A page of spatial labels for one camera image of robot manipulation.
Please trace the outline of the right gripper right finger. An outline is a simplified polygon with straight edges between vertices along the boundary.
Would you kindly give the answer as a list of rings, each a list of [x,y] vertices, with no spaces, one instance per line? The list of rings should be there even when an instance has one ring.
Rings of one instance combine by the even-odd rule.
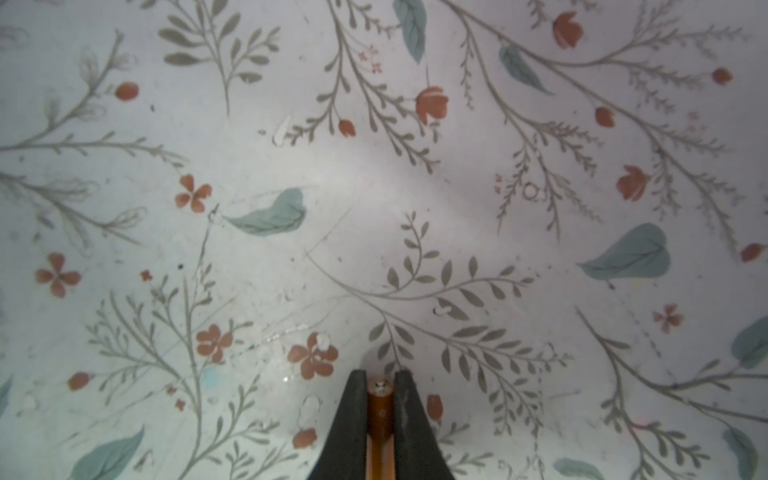
[[[395,479],[454,480],[410,371],[395,374],[393,399]]]

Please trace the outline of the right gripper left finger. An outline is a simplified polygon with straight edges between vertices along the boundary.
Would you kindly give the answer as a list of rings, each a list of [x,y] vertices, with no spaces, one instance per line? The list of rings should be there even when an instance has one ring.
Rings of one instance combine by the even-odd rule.
[[[308,480],[364,480],[368,426],[367,374],[353,370]]]

